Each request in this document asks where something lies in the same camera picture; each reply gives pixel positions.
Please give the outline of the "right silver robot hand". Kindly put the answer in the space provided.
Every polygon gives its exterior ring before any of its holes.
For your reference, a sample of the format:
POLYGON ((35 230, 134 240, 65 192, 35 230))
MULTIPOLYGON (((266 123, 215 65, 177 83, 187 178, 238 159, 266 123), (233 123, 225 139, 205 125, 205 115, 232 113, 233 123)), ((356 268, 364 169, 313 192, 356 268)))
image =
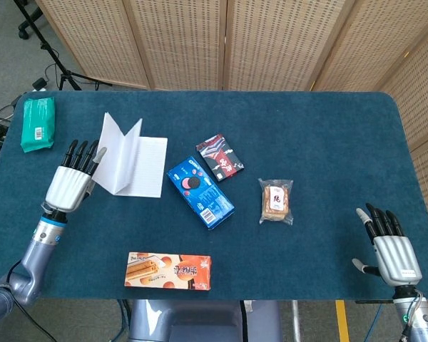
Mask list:
POLYGON ((382 211, 366 204, 369 212, 361 208, 356 214, 362 221, 377 258, 377 266, 352 259, 355 268, 363 274, 382 278, 391 287, 415 286, 422 279, 412 243, 405 236, 398 218, 391 211, 382 211))

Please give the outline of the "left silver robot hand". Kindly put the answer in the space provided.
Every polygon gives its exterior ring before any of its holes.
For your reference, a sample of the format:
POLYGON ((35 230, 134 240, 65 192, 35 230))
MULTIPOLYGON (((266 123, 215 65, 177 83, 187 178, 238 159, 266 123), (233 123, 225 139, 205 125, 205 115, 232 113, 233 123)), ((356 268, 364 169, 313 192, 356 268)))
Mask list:
POLYGON ((98 148, 99 140, 90 145, 73 140, 61 164, 57 167, 45 200, 42 204, 47 214, 70 213, 90 196, 94 185, 93 176, 107 148, 98 148))

